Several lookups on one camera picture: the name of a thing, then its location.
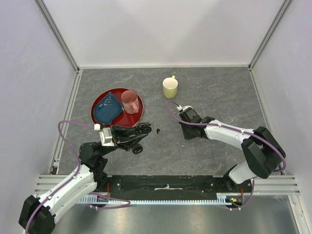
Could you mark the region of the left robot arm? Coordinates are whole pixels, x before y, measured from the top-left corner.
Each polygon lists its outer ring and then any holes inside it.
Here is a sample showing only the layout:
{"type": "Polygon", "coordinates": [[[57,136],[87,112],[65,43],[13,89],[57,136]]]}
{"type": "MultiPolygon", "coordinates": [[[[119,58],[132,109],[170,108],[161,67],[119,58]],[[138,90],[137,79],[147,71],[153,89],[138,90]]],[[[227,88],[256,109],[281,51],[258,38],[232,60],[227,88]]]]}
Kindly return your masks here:
{"type": "Polygon", "coordinates": [[[100,142],[81,145],[75,154],[78,166],[54,188],[40,195],[26,198],[19,217],[19,224],[27,234],[50,234],[58,220],[85,195],[105,190],[107,174],[104,168],[108,162],[105,155],[117,150],[142,151],[140,141],[151,132],[151,124],[142,122],[133,127],[94,124],[100,142]]]}

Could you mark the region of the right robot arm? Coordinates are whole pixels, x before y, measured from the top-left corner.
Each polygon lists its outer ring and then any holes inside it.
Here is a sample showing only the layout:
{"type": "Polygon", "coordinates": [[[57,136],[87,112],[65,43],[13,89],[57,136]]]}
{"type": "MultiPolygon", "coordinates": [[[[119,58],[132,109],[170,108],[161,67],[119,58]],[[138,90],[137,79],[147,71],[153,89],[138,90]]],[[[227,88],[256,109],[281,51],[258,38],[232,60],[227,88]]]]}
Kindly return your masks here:
{"type": "Polygon", "coordinates": [[[251,178],[267,179],[285,163],[285,152],[265,127],[238,128],[212,117],[201,118],[191,106],[178,106],[177,109],[186,140],[197,137],[218,140],[242,150],[245,162],[233,166],[223,179],[227,191],[236,191],[241,183],[251,178]]]}

